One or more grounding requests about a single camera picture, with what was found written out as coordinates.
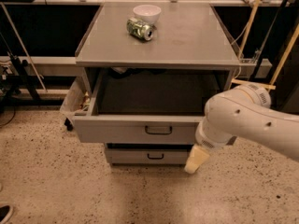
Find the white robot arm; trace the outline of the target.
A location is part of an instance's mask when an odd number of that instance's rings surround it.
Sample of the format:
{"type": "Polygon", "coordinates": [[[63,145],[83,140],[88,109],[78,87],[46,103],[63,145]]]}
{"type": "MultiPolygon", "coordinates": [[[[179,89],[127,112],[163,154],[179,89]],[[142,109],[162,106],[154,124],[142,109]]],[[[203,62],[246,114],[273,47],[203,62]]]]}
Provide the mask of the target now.
{"type": "Polygon", "coordinates": [[[275,111],[270,105],[268,91],[254,83],[209,98],[184,170],[195,173],[213,151],[234,137],[257,142],[299,161],[299,116],[275,111]]]}

